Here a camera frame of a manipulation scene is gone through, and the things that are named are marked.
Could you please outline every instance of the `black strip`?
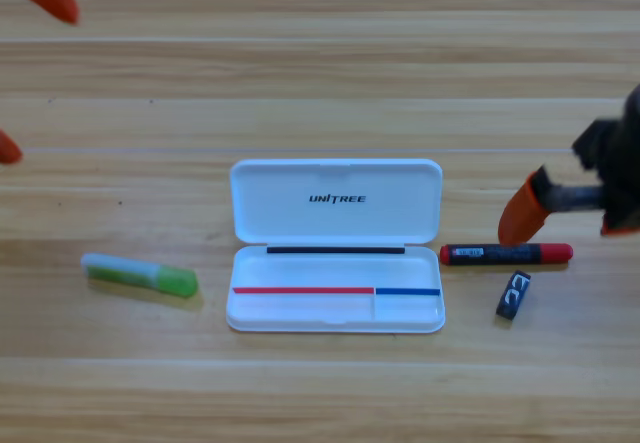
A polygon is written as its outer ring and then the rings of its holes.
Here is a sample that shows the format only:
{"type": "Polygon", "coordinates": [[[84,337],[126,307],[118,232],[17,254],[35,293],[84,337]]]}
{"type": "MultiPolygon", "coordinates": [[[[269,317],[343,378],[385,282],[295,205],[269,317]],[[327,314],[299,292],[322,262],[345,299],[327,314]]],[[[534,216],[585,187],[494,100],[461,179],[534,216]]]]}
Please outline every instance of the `black strip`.
{"type": "Polygon", "coordinates": [[[357,246],[268,246],[267,253],[379,253],[403,255],[404,248],[357,246]]]}

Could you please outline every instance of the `table surface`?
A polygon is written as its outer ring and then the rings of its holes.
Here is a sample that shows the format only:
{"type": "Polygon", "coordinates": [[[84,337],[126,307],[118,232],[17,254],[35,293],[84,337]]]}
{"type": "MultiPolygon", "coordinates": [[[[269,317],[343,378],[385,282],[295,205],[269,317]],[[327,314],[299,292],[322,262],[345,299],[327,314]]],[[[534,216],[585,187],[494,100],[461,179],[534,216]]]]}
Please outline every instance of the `table surface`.
{"type": "Polygon", "coordinates": [[[640,441],[640,240],[598,213],[534,241],[565,267],[494,318],[514,267],[443,268],[433,335],[244,334],[225,321],[230,166],[426,157],[429,247],[495,242],[504,205],[640,82],[640,0],[0,0],[0,440],[640,441]],[[194,268],[188,300],[88,283],[85,252],[194,268]]]}

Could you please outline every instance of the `glue stick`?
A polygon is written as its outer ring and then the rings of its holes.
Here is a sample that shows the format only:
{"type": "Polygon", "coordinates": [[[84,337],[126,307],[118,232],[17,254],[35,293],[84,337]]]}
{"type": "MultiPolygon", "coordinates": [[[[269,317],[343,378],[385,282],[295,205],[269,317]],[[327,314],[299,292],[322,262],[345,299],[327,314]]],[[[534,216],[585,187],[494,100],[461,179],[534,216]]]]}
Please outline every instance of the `glue stick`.
{"type": "Polygon", "coordinates": [[[81,265],[87,277],[96,280],[142,286],[184,298],[198,291],[198,279],[192,270],[97,253],[84,255],[81,265]]]}

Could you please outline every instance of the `small black object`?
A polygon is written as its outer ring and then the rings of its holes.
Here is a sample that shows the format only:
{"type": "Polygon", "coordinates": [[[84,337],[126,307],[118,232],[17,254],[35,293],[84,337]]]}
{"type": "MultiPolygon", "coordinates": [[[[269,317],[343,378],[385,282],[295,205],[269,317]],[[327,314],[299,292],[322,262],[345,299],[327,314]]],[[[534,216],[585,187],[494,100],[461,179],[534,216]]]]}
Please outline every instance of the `small black object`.
{"type": "Polygon", "coordinates": [[[518,308],[524,298],[524,294],[527,292],[527,288],[529,288],[530,282],[531,276],[522,271],[516,271],[509,279],[509,284],[500,297],[496,315],[507,320],[513,320],[516,313],[518,313],[518,308]]]}

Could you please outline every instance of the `open case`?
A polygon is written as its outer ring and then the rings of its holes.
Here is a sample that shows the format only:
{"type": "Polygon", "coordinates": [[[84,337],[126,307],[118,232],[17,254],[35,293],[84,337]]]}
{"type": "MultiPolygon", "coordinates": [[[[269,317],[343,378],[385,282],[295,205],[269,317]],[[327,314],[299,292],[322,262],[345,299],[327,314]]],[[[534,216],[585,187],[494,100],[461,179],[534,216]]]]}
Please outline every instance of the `open case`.
{"type": "Polygon", "coordinates": [[[240,331],[430,333],[442,170],[424,159],[245,160],[227,322],[240,331]]]}

